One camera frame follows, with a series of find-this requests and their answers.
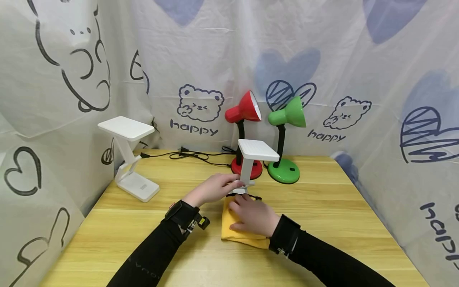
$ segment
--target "desk lamp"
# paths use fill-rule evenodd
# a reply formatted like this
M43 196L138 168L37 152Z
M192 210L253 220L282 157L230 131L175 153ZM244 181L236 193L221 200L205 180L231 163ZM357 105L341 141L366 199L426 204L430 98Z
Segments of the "desk lamp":
M139 141L154 132L155 128L121 116L99 123L97 126L113 136L123 156L124 163L118 168L115 176L117 186L142 202L149 201L159 191L159 185L134 172L141 157L134 157L129 141Z
M306 128L301 98L296 96L285 108L270 113L268 121L279 129L279 142L277 144L279 161L268 165L268 173L275 181L280 183L295 183L300 178L300 170L292 161L282 158L282 152L284 150L285 124L289 123L296 127Z
M253 180L250 180L250 175L255 168L253 162L255 160L278 161L279 155L264 141L239 139L237 144L244 155L241 171L241 181L244 186L236 188L232 192L242 194L247 193L247 188L255 184Z
M230 124L236 123L237 128L239 130L239 138L245 139L245 132L244 132L244 120L253 121L253 122L261 122L261 112L258 108L257 100L253 95L252 91L248 91L242 97L239 105L228 109L225 112L225 119ZM236 151L236 157L231 162L231 170L235 174L241 174L242 170L242 153L241 149L238 145ZM250 173L250 179L253 180L261 175L263 172L263 165L260 161L253 162L253 168Z

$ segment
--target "hand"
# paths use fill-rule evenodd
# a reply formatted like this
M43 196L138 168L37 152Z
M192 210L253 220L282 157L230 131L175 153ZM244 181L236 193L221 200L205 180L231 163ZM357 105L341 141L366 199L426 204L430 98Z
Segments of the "hand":
M238 174L214 174L190 191L182 200L187 204L200 207L222 199L235 188L244 186Z
M247 194L236 195L235 200L230 202L228 207L241 220L232 224L229 227L231 230L271 237L280 220L280 216L269 205L261 200L252 200Z

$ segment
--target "lamp shade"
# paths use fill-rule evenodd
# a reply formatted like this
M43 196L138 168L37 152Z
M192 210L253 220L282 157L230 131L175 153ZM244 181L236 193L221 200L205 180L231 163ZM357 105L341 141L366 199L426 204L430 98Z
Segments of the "lamp shade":
M225 112L225 119L229 123L237 123L243 119L261 122L261 112L251 90L244 94L239 105Z
M271 125L292 124L296 127L306 128L306 119L303 114L303 105L299 96L294 97L285 108L272 112L268 116Z

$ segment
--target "red lamp base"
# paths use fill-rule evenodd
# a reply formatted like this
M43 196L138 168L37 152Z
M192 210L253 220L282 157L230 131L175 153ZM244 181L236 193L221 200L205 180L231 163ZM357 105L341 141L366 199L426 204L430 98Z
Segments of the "red lamp base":
M241 174L241 170L242 170L242 163L241 165L237 165L236 158L234 158L233 161L231 162L231 171L234 174ZM252 166L252 172L250 173L250 179L254 180L258 178L262 172L263 172L262 163L259 160L254 160L253 166Z

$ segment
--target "wood grain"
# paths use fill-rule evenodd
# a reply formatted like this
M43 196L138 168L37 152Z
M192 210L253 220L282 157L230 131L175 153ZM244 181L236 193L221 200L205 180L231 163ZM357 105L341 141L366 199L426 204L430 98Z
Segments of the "wood grain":
M165 150L138 150L151 155ZM234 156L215 156L230 163ZM354 256L398 287L428 286L339 165L327 157L286 157L301 171L293 185L273 181L266 170L250 187L302 229ZM142 203L112 182L81 225L44 287L100 287L164 217L171 203L210 175L230 173L194 158L146 158L136 172L161 190ZM220 240L223 201L202 207L211 225L195 230L163 274L160 286L323 286L301 266L261 250Z

